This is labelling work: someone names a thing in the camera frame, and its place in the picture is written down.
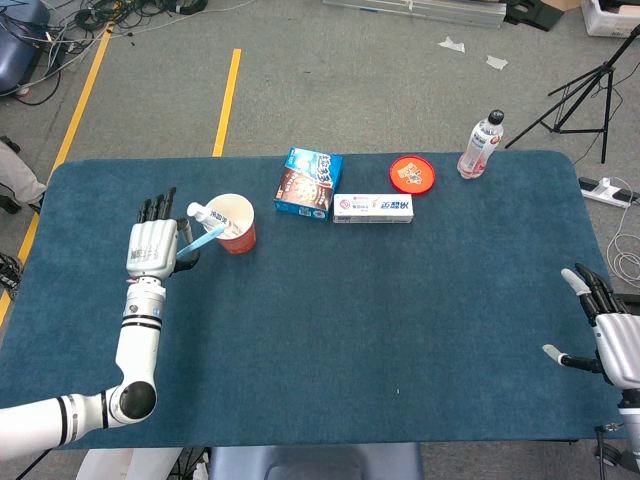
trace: toothpaste box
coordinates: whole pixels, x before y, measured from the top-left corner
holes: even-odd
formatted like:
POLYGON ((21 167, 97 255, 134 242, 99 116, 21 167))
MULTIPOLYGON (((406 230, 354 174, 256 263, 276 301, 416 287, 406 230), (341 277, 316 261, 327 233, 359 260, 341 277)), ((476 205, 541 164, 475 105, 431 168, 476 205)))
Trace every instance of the toothpaste box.
POLYGON ((276 209, 328 220, 341 172, 342 157, 338 155, 292 148, 284 163, 284 172, 273 200, 276 209))
POLYGON ((411 195, 336 195, 334 223, 410 223, 413 220, 411 195))

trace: black tripod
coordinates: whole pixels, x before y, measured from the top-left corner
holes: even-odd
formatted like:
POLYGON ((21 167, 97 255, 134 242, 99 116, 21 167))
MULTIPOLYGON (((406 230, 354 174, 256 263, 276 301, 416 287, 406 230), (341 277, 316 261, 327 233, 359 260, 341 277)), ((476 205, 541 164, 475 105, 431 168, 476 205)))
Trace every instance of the black tripod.
POLYGON ((525 128, 516 138, 514 138, 509 143, 507 143, 507 145, 504 148, 509 148, 511 145, 513 145, 518 140, 520 140, 520 138, 522 138, 526 133, 528 133, 529 130, 531 130, 533 127, 535 127, 538 124, 542 125, 544 128, 549 130, 549 132, 555 132, 555 133, 602 133, 602 158, 600 160, 600 163, 604 163, 607 156, 607 137, 609 135, 609 112, 611 111, 611 92, 613 91, 613 71, 615 70, 615 68, 613 67, 613 64, 616 63, 618 58, 620 58, 620 56, 629 47, 629 45, 631 45, 631 42, 633 42, 638 35, 640 35, 640 25, 636 26, 636 28, 633 29, 633 31, 629 35, 629 38, 627 38, 624 41, 624 43, 620 46, 618 51, 614 53, 613 56, 608 61, 606 61, 599 67, 596 67, 593 70, 590 70, 587 73, 580 75, 578 78, 571 80, 569 83, 561 86, 560 88, 556 88, 554 91, 549 92, 549 96, 551 96, 554 93, 559 92, 560 90, 564 90, 562 94, 562 100, 560 100, 553 107, 547 110, 544 113, 544 115, 538 118, 535 122, 533 122, 531 125, 525 128), (606 102, 605 111, 604 111, 604 125, 602 126, 602 128, 584 128, 579 130, 564 130, 562 126, 565 124, 565 122, 569 119, 569 117, 573 114, 573 112, 576 111, 576 109, 580 106, 583 100, 587 98, 587 96, 591 93, 591 91, 594 88, 599 87, 600 80, 605 76, 607 76, 607 87, 606 87, 607 102, 606 102), (583 82, 580 85, 578 85, 574 90, 569 91, 569 87, 571 87, 571 85, 578 83, 581 80, 583 80, 583 82), (565 103, 567 103, 567 101, 571 97, 573 97, 575 94, 577 94, 580 90, 582 90, 585 87, 586 89, 583 90, 582 94, 573 103, 573 105, 571 105, 567 113, 563 115, 565 103), (556 112, 556 119, 554 121, 553 127, 551 127, 544 122, 544 119, 547 118, 547 116, 549 116, 555 110, 558 110, 558 111, 556 112))

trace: table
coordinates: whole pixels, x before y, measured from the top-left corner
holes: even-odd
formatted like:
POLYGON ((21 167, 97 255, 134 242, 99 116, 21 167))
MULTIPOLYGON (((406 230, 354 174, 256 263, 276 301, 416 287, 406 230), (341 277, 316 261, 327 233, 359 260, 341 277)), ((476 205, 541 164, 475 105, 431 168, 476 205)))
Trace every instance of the table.
MULTIPOLYGON (((398 155, 345 155, 339 192, 392 193, 398 155)), ((129 230, 175 185, 175 214, 249 198, 258 243, 237 257, 209 245, 166 282, 156 411, 72 448, 592 437, 618 392, 541 350, 593 352, 560 269, 606 274, 569 160, 497 152, 467 181, 458 154, 422 155, 436 184, 407 225, 276 212, 284 156, 64 165, 0 350, 0 407, 121 381, 129 230)))

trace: gray carpet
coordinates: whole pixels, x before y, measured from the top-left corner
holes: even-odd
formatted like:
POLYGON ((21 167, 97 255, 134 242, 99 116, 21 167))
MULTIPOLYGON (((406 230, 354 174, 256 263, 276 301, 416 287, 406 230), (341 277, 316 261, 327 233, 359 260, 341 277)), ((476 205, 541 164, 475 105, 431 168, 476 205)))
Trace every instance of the gray carpet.
MULTIPOLYGON (((620 44, 588 37, 579 10, 545 33, 525 25, 494 31, 366 13, 320 0, 257 0, 131 42, 111 41, 69 160, 210 154, 236 47, 243 55, 225 155, 278 155, 291 145, 344 152, 456 151, 464 148, 475 122, 496 107, 506 113, 508 140, 551 105, 548 91, 600 64, 620 44), (465 42, 466 53, 439 47, 447 35, 465 42), (494 70, 485 64, 486 54, 510 63, 502 72, 494 70)), ((636 42, 620 60, 617 78, 631 72, 639 48, 636 42)), ((91 55, 65 73, 60 91, 40 107, 0 99, 0 130, 23 146, 24 159, 41 178, 58 151, 90 60, 91 55)), ((579 175, 620 176, 640 189, 640 107, 634 101, 639 79, 637 74, 617 87, 625 102, 611 124, 607 164, 599 164, 598 142, 578 163, 579 175)), ((599 125, 603 101, 599 95, 585 103, 567 127, 599 125)), ((577 159, 592 138, 553 136, 537 128, 516 147, 552 148, 577 159)), ((593 203, 588 208, 604 252, 622 211, 593 203)), ((2 251, 17 253, 29 218, 26 209, 15 216, 0 212, 2 251)), ((639 225, 634 209, 627 229, 638 232, 639 225)), ((585 345, 580 353, 591 349, 585 345)), ((427 445, 426 478, 597 478, 591 448, 588 442, 427 445)), ((79 461, 78 452, 54 453, 30 478, 73 478, 79 461)), ((3 465, 0 479, 14 478, 27 463, 3 465)), ((609 478, 631 477, 612 470, 609 478)))

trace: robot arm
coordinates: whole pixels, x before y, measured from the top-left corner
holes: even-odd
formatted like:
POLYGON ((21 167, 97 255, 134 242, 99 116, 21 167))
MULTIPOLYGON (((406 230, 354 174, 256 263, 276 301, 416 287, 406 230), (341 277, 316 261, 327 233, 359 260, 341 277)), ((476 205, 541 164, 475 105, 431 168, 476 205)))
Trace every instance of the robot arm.
POLYGON ((584 280, 568 269, 562 270, 562 277, 580 299, 591 325, 596 358, 574 357, 553 345, 542 348, 560 365, 602 373, 607 383, 622 390, 618 409, 640 467, 640 317, 629 313, 599 275, 580 264, 576 264, 576 270, 584 280))
POLYGON ((131 230, 127 291, 116 364, 120 385, 94 396, 65 395, 0 409, 0 461, 73 442, 98 428, 114 428, 147 418, 156 405, 153 379, 162 329, 165 289, 162 282, 174 271, 193 267, 198 252, 176 261, 178 231, 191 243, 186 221, 169 219, 175 189, 147 200, 131 230))

